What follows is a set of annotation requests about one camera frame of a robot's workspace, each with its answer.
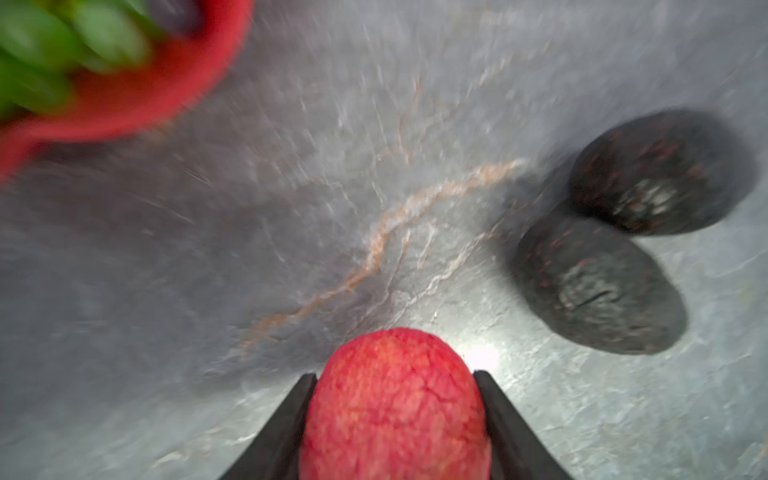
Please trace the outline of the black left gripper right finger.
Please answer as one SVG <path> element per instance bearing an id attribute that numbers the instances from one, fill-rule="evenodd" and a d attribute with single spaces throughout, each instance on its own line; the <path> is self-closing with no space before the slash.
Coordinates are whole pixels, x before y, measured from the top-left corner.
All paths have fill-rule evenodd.
<path id="1" fill-rule="evenodd" d="M 551 455 L 490 373 L 473 377 L 481 393 L 492 444 L 491 480 L 572 480 Z"/>

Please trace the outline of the green fake grape bunch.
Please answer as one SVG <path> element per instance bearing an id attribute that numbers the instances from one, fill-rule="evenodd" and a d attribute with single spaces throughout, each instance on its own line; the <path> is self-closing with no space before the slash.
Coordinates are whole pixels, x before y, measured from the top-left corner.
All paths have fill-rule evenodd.
<path id="1" fill-rule="evenodd" d="M 1 120 L 60 114 L 73 75 L 139 70 L 166 38 L 146 1 L 3 1 Z"/>

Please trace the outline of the dark fake avocado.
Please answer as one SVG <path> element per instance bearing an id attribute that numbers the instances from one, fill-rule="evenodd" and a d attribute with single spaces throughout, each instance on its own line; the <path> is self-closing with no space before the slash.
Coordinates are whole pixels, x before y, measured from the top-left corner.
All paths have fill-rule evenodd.
<path id="1" fill-rule="evenodd" d="M 533 223 L 510 266 L 531 311 L 576 344 L 653 355 L 688 329 L 683 298 L 657 262 L 627 234 L 569 209 Z"/>
<path id="2" fill-rule="evenodd" d="M 675 235 L 728 216 L 761 178 L 754 150 L 722 118 L 676 108 L 591 141 L 568 179 L 580 212 L 643 235 Z"/>

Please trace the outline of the red fake apple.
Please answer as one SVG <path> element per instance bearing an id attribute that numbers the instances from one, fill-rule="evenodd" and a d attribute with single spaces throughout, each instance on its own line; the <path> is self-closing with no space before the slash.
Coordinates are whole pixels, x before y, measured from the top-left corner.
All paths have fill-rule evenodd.
<path id="1" fill-rule="evenodd" d="M 487 479 L 482 396 L 440 338 L 396 328 L 330 357 L 309 404 L 302 479 Z"/>

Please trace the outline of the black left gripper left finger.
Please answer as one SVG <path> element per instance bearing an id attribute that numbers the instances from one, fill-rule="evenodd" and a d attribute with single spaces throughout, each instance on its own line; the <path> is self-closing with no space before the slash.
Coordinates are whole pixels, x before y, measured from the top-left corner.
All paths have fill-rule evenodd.
<path id="1" fill-rule="evenodd" d="M 297 480 L 306 417 L 318 379 L 299 377 L 250 445 L 220 476 L 221 480 Z"/>

